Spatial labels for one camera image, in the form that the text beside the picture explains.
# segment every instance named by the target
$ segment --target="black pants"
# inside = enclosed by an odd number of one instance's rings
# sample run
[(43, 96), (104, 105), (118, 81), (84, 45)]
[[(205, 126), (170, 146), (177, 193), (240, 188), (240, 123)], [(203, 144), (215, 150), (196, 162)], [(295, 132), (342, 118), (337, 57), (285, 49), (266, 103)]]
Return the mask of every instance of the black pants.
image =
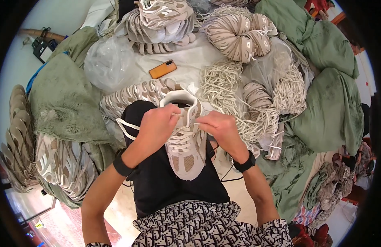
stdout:
[[(156, 108), (152, 102), (135, 101), (126, 107), (121, 118), (127, 123), (140, 126), (144, 113), (152, 108)], [(131, 136), (137, 137), (137, 130), (127, 126), (125, 129)], [(133, 142), (127, 136), (124, 138), (127, 146)], [(137, 217), (142, 218), (167, 205), (184, 200), (211, 203), (230, 201), (211, 161), (214, 151), (209, 141), (206, 153), (206, 165), (200, 175), (192, 181), (181, 180), (174, 174), (164, 146), (141, 162), (136, 175), (132, 177)]]

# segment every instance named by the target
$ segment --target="orange smartphone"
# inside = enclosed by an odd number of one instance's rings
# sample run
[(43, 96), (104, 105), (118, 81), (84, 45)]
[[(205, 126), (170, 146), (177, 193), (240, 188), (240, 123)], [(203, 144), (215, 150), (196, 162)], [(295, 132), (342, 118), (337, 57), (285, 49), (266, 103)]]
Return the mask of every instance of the orange smartphone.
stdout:
[(177, 65), (175, 65), (173, 60), (168, 60), (167, 62), (162, 63), (161, 65), (151, 69), (149, 71), (149, 74), (152, 76), (153, 79), (158, 79), (176, 69), (177, 69)]

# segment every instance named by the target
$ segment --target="plastic bag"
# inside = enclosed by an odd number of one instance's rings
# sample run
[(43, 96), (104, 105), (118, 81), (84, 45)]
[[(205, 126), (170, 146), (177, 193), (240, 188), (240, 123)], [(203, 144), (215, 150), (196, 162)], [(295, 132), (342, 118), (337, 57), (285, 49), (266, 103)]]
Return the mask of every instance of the plastic bag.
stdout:
[(113, 36), (100, 39), (90, 47), (83, 69), (93, 85), (114, 92), (133, 84), (134, 59), (129, 40)]
[[(292, 62), (296, 66), (299, 65), (297, 58), (294, 58), (291, 49), (285, 42), (277, 37), (270, 38), (272, 43), (270, 52), (264, 57), (257, 57), (251, 61), (244, 69), (243, 74), (266, 88), (266, 92), (273, 97), (273, 90), (278, 82), (290, 68)], [(306, 88), (310, 85), (314, 78), (314, 73), (301, 65), (301, 72), (304, 75), (303, 80)]]

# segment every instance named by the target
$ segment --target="forearm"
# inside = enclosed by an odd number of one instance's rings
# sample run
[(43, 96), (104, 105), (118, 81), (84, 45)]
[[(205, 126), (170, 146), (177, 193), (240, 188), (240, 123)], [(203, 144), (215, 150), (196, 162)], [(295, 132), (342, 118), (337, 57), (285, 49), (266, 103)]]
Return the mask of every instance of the forearm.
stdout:
[[(241, 147), (238, 155), (235, 155), (235, 161), (243, 164), (249, 157), (249, 152), (246, 147)], [(255, 203), (257, 210), (258, 224), (262, 225), (271, 220), (279, 219), (277, 209), (273, 202), (273, 195), (269, 184), (266, 181), (262, 171), (257, 165), (243, 172), (245, 187), (252, 200)]]
[[(129, 145), (128, 149), (121, 156), (124, 164), (134, 168), (144, 160), (144, 156), (140, 155), (141, 149), (142, 147), (137, 145), (137, 143), (133, 142)], [(104, 224), (104, 212), (112, 202), (125, 178), (111, 164), (97, 177), (89, 188), (81, 207), (82, 230), (86, 244), (91, 242), (109, 244)]]

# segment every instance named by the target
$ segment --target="red cloth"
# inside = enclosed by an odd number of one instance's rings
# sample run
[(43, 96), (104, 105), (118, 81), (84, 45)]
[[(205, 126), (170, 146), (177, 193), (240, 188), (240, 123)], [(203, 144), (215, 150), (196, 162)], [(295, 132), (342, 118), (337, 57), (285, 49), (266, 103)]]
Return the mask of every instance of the red cloth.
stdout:
[(293, 245), (302, 245), (305, 247), (314, 247), (314, 242), (312, 238), (307, 234), (307, 228), (301, 224), (293, 225), (300, 229), (300, 233), (292, 239)]
[(328, 10), (329, 6), (326, 0), (307, 0), (306, 5), (304, 8), (307, 10), (307, 12), (310, 11), (311, 4), (314, 4), (315, 11), (319, 12), (320, 10)]
[(328, 239), (329, 227), (327, 224), (323, 224), (316, 231), (316, 234), (312, 236), (312, 239), (318, 243), (318, 246), (326, 246), (326, 240)]

